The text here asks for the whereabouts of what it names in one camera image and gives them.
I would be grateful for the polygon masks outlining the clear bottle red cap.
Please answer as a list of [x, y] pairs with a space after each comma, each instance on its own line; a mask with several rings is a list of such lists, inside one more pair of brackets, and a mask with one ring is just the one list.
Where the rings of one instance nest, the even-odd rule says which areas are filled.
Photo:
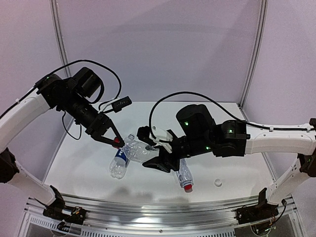
[[159, 154], [159, 149], [135, 140], [125, 140], [122, 150], [129, 160], [138, 163], [144, 163]]

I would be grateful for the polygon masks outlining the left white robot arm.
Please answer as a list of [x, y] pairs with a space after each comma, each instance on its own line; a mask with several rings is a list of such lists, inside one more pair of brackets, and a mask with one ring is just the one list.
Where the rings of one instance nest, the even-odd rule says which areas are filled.
[[93, 108], [93, 103], [88, 101], [97, 89], [104, 91], [102, 80], [88, 68], [83, 68], [68, 79], [52, 74], [37, 82], [24, 99], [1, 116], [1, 183], [23, 190], [46, 208], [63, 208], [65, 203], [58, 190], [42, 184], [19, 165], [7, 145], [37, 117], [56, 108], [70, 114], [79, 125], [85, 127], [86, 133], [95, 141], [123, 147], [124, 141], [112, 120], [105, 113]]

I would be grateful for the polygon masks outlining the Pepsi label plastic bottle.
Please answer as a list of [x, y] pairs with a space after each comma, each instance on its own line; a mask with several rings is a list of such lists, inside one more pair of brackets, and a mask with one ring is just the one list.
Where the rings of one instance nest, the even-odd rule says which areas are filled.
[[134, 134], [129, 134], [125, 139], [125, 145], [122, 148], [118, 148], [115, 157], [111, 161], [109, 170], [112, 178], [122, 179], [127, 171], [127, 167], [129, 165], [129, 144], [134, 141]]

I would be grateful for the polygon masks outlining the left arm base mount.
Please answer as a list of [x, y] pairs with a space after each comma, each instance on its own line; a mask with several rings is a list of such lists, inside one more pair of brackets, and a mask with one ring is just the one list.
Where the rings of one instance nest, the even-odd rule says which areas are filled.
[[44, 206], [43, 216], [60, 221], [57, 230], [68, 232], [71, 224], [83, 225], [87, 210], [80, 206], [67, 206], [59, 191], [50, 186], [54, 192], [55, 200]]

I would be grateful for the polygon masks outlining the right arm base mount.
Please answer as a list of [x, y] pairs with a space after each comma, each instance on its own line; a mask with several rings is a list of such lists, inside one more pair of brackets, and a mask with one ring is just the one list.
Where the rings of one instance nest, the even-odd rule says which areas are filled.
[[259, 192], [257, 204], [238, 208], [236, 219], [240, 225], [269, 218], [275, 219], [279, 214], [279, 204], [284, 202], [284, 196], [279, 193], [279, 188], [276, 184], [272, 184]]

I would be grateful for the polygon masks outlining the white bottle cap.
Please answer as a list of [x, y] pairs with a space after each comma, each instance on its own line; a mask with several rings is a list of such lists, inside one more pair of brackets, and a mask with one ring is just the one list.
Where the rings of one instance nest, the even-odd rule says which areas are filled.
[[216, 180], [214, 181], [214, 185], [215, 185], [216, 187], [222, 186], [222, 181], [221, 181], [221, 179], [216, 179]]

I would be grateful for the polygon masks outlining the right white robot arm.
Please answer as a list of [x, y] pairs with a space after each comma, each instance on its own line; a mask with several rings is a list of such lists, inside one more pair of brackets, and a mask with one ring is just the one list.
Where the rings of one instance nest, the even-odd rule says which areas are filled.
[[256, 208], [276, 208], [299, 185], [316, 176], [316, 127], [306, 123], [292, 127], [266, 127], [245, 121], [227, 120], [180, 122], [185, 133], [176, 137], [171, 130], [151, 128], [147, 135], [159, 146], [158, 156], [144, 167], [169, 173], [178, 171], [180, 160], [212, 152], [216, 157], [242, 157], [255, 153], [296, 153], [293, 164], [272, 185], [259, 194]]

